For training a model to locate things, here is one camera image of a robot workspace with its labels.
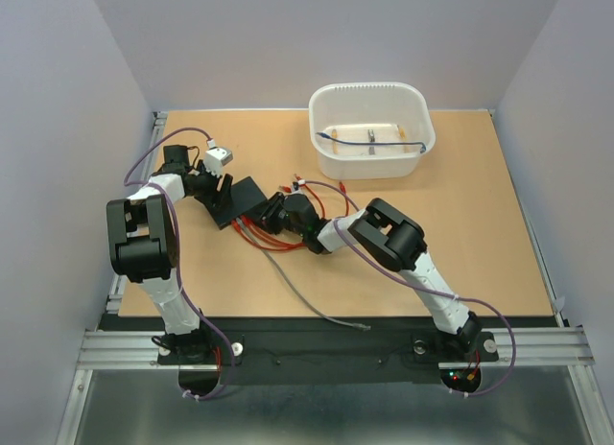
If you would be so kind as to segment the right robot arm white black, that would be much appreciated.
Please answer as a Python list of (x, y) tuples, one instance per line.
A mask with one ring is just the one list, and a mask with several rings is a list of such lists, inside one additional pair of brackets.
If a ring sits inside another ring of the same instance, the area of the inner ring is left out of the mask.
[(373, 199), (352, 215), (329, 220), (306, 196), (277, 193), (248, 212), (248, 219), (268, 234), (298, 235), (315, 254), (360, 246), (367, 260), (415, 291), (442, 334), (447, 356), (462, 359), (476, 348), (482, 324), (438, 272), (424, 230), (384, 200)]

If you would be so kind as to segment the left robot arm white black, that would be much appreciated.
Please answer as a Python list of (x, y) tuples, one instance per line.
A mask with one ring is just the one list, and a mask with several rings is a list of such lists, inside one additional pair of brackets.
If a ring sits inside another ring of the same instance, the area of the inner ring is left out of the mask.
[(163, 154), (161, 167), (136, 193), (106, 205), (110, 262), (117, 274), (139, 285), (160, 312), (165, 334), (155, 343), (168, 350), (179, 346), (191, 362), (201, 363), (212, 355), (214, 340), (184, 296), (174, 208), (188, 197), (211, 216), (226, 209), (233, 177), (224, 173), (224, 166), (233, 154), (216, 145), (195, 163), (187, 146), (168, 146)]

